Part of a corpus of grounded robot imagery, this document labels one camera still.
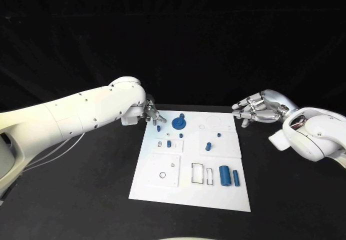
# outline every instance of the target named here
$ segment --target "black table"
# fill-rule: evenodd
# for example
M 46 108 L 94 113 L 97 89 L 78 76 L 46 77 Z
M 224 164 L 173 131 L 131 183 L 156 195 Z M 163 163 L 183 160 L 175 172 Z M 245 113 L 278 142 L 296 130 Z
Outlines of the black table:
M 159 105 L 222 112 L 231 107 Z M 2 240 L 156 240 L 169 237 L 345 239 L 346 170 L 329 158 L 278 151 L 281 124 L 235 120 L 251 212 L 128 199 L 146 121 L 88 132 L 59 160 L 28 171 L 0 208 Z

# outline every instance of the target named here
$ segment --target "white cable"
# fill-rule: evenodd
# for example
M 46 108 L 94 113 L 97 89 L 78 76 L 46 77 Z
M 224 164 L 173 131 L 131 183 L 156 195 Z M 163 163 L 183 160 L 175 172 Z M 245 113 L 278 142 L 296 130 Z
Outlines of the white cable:
M 59 145 L 59 147 L 48 154 L 45 155 L 41 159 L 38 159 L 36 161 L 33 161 L 30 164 L 28 164 L 26 167 L 29 167 L 30 165 L 36 164 L 39 161 L 42 161 L 46 157 L 49 157 L 58 150 L 59 148 L 68 143 L 68 141 L 71 140 L 71 138 Z
M 30 170 L 30 169 L 35 169 L 36 167 L 39 167 L 39 166 L 51 163 L 55 159 L 58 159 L 58 158 L 72 149 L 72 147 L 78 144 L 78 142 L 79 142 L 79 140 L 82 139 L 84 135 L 85 135 L 85 133 L 81 135 L 81 137 L 78 138 L 77 142 L 75 142 L 74 145 L 69 147 L 69 149 L 68 149 L 59 156 L 56 156 L 56 157 L 55 157 L 53 159 L 51 159 L 49 161 L 41 163 L 39 165 L 29 167 L 28 169 L 25 169 L 23 172 L 26 172 L 26 171 Z

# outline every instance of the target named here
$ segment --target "black backdrop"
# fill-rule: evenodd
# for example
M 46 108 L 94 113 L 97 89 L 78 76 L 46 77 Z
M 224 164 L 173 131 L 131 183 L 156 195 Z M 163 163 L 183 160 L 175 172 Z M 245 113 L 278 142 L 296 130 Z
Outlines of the black backdrop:
M 231 106 L 264 89 L 346 115 L 346 18 L 244 1 L 4 1 L 0 111 L 141 80 L 162 104 Z

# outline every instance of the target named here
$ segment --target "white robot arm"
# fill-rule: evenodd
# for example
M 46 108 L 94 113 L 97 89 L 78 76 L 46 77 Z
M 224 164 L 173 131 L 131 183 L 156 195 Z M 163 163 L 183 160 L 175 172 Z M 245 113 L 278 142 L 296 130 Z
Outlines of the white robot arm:
M 244 118 L 242 127 L 251 122 L 283 122 L 283 129 L 268 137 L 278 150 L 291 147 L 309 160 L 335 159 L 346 168 L 346 117 L 313 107 L 299 108 L 277 91 L 265 90 L 241 102 L 232 114 Z
M 51 146 L 121 118 L 134 125 L 160 116 L 140 80 L 120 77 L 110 86 L 79 92 L 48 103 L 0 113 L 0 196 L 35 156 Z

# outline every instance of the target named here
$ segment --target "white board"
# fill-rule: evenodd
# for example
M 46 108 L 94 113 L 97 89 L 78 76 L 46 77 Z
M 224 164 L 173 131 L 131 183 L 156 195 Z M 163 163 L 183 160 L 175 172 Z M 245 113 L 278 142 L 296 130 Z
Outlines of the white board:
M 185 114 L 186 127 L 176 130 L 172 121 L 180 113 Z M 167 123 L 157 122 L 160 132 L 153 123 L 147 123 L 128 198 L 250 212 L 234 115 L 164 110 L 160 114 Z M 208 142 L 212 143 L 211 151 L 206 151 Z M 193 163 L 202 164 L 203 183 L 192 182 Z M 221 185 L 219 166 L 224 165 L 229 167 L 231 186 Z M 212 185 L 208 185 L 208 169 L 212 169 Z M 232 170 L 238 171 L 239 186 L 235 186 Z M 166 173 L 164 178 L 160 178 L 162 172 Z

